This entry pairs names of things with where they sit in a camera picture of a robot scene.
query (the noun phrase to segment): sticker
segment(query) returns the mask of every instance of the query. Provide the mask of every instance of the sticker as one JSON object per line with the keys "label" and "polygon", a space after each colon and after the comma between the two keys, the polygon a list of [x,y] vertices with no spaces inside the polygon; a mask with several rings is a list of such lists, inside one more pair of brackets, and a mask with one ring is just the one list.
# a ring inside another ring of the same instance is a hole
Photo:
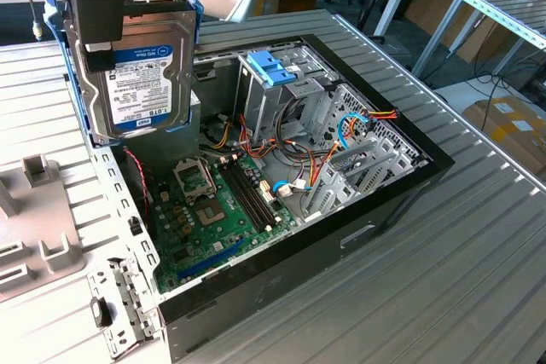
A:
{"label": "sticker", "polygon": [[493,104],[498,111],[500,111],[503,114],[510,114],[515,113],[515,111],[512,109],[511,106],[509,106],[506,102],[498,102],[497,104]]}
{"label": "sticker", "polygon": [[512,124],[514,124],[516,127],[518,127],[518,130],[520,131],[532,131],[533,128],[531,125],[524,121],[523,119],[520,119],[518,121],[512,121]]}
{"label": "sticker", "polygon": [[163,121],[172,107],[172,83],[164,76],[172,47],[117,50],[114,57],[115,70],[106,72],[113,123],[134,130]]}

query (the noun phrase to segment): white connector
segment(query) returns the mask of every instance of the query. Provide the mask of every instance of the white connector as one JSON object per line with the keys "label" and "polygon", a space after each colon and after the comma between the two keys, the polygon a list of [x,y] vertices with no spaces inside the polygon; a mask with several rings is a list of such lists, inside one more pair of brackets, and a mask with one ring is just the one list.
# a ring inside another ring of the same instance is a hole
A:
{"label": "white connector", "polygon": [[282,185],[280,188],[276,190],[276,192],[281,198],[286,198],[287,196],[292,195],[292,189],[290,188],[288,184]]}

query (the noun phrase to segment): power cable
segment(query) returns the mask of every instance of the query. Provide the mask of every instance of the power cable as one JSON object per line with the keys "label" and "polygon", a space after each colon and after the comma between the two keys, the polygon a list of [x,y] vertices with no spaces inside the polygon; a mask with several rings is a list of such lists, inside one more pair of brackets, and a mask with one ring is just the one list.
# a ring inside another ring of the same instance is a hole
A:
{"label": "power cable", "polygon": [[31,5],[31,11],[32,11],[32,34],[34,34],[34,37],[36,38],[36,40],[40,41],[42,40],[44,31],[42,30],[42,25],[38,21],[38,17],[36,15],[36,9],[34,8],[34,1],[28,0],[28,2]]}

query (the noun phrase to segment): motherboard chip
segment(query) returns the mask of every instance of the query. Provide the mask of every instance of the motherboard chip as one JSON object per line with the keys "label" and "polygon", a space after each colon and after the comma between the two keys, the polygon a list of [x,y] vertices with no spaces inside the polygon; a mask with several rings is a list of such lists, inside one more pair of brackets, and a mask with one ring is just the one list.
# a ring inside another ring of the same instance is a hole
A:
{"label": "motherboard chip", "polygon": [[189,256],[189,252],[188,252],[188,249],[186,249],[185,247],[183,247],[179,251],[175,251],[172,254],[172,258],[174,259],[175,262],[180,262],[181,260],[185,259],[188,256]]}
{"label": "motherboard chip", "polygon": [[195,213],[204,226],[226,218],[224,209],[217,199],[209,199],[194,206]]}

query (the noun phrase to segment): blue connector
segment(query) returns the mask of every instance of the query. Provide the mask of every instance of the blue connector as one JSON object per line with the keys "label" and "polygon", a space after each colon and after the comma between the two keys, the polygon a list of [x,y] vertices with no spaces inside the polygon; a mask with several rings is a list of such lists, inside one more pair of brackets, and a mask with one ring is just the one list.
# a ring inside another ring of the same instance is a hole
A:
{"label": "blue connector", "polygon": [[231,247],[228,247],[227,249],[224,249],[223,251],[217,253],[214,256],[210,256],[205,260],[201,260],[199,263],[193,265],[191,268],[187,268],[180,272],[177,272],[177,278],[179,280],[182,280],[188,276],[193,276],[194,274],[197,274],[202,270],[206,270],[214,264],[227,259],[228,257],[234,256],[237,251],[239,251],[239,248],[246,243],[246,241],[247,239],[239,240]]}
{"label": "blue connector", "polygon": [[296,76],[288,72],[282,66],[281,61],[273,57],[267,50],[249,53],[248,62],[271,86],[292,83],[296,79]]}

